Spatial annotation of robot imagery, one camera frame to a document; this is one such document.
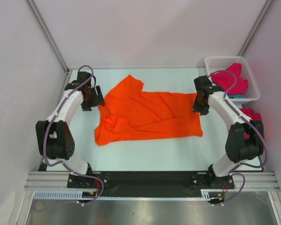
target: white table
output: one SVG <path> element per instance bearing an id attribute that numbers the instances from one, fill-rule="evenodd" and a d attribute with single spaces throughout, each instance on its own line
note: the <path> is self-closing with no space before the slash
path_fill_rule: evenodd
<path id="1" fill-rule="evenodd" d="M 204 69 L 99 69 L 94 71 L 97 85 L 103 96 L 121 80 L 131 74 L 143 81 L 144 91 L 169 91 L 195 93 L 193 80 L 204 75 Z M 71 81 L 77 77 L 72 72 Z M 199 171 L 220 159 L 225 153 L 228 130 L 220 116 L 210 109 L 201 116 L 203 137 L 190 136 L 146 141 L 113 142 L 104 146 L 95 143 L 94 131 L 99 125 L 100 112 L 82 112 L 79 108 L 70 124 L 75 140 L 75 154 L 90 163 L 94 171 Z M 260 165 L 255 158 L 248 163 Z M 63 171 L 62 165 L 47 168 L 48 171 Z M 241 166 L 239 170 L 259 170 Z"/>

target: red cloth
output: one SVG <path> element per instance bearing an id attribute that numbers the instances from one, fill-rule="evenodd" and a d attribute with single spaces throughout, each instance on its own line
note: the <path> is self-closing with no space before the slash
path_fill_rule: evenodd
<path id="1" fill-rule="evenodd" d="M 249 108 L 241 108 L 240 111 L 242 111 L 244 114 L 247 116 L 250 116 L 252 120 L 261 120 L 261 115 L 260 113 L 254 113 L 252 109 Z M 244 138 L 249 138 L 249 135 L 244 134 Z"/>
<path id="2" fill-rule="evenodd" d="M 202 137 L 200 115 L 192 111 L 197 94 L 142 91 L 131 75 L 105 96 L 99 106 L 98 145 L 127 140 Z"/>
<path id="3" fill-rule="evenodd" d="M 249 87 L 248 81 L 244 80 L 240 75 L 242 72 L 241 63 L 233 63 L 226 69 L 235 74 L 237 77 L 236 85 L 228 92 L 228 95 L 245 95 L 247 88 Z M 227 90 L 234 84 L 234 76 L 225 72 L 219 72 L 211 76 L 213 83 L 220 85 L 224 90 Z"/>

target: white wall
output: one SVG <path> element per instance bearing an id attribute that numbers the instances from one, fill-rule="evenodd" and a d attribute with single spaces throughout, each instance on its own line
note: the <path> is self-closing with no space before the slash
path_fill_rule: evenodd
<path id="1" fill-rule="evenodd" d="M 35 2 L 70 68 L 146 68 L 238 54 L 265 0 Z"/>
<path id="2" fill-rule="evenodd" d="M 35 123 L 54 109 L 65 74 L 24 0 L 0 1 L 0 202 L 16 204 L 37 168 Z"/>
<path id="3" fill-rule="evenodd" d="M 245 54 L 261 97 L 251 106 L 261 113 L 269 148 L 268 169 L 274 170 L 281 188 L 281 0 L 272 10 Z"/>

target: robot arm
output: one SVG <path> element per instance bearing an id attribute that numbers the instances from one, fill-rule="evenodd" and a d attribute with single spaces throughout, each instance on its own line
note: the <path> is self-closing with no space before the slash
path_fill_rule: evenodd
<path id="1" fill-rule="evenodd" d="M 80 105 L 83 111 L 91 111 L 92 107 L 104 105 L 104 98 L 100 86 L 94 86 L 92 88 L 90 81 L 74 91 L 70 96 L 69 94 L 81 83 L 89 79 L 90 76 L 90 73 L 79 72 L 77 80 L 65 87 L 64 96 L 54 112 L 45 121 L 38 121 L 36 124 L 38 148 L 40 154 L 43 155 L 45 131 L 54 116 L 57 115 L 50 127 L 47 138 L 47 157 L 65 162 L 70 168 L 80 174 L 86 174 L 89 165 L 74 152 L 75 142 L 69 129 L 70 122 Z M 60 112 L 58 112 L 62 104 L 64 105 Z"/>
<path id="2" fill-rule="evenodd" d="M 194 80 L 197 97 L 193 110 L 207 115 L 209 107 L 215 109 L 229 129 L 225 145 L 226 154 L 219 161 L 210 166 L 208 170 L 215 177 L 228 176 L 229 172 L 242 162 L 254 159 L 263 154 L 263 144 L 251 127 L 242 118 L 250 121 L 263 135 L 263 125 L 259 120 L 251 120 L 244 115 L 230 100 L 224 96 L 224 89 L 212 85 L 207 76 L 200 76 Z"/>

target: orange shirt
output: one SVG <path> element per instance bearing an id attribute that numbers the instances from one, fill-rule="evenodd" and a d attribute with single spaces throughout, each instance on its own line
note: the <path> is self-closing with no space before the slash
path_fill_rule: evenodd
<path id="1" fill-rule="evenodd" d="M 131 75 L 122 80 L 99 106 L 98 145 L 127 140 L 203 136 L 200 115 L 192 111 L 196 94 L 142 91 Z"/>

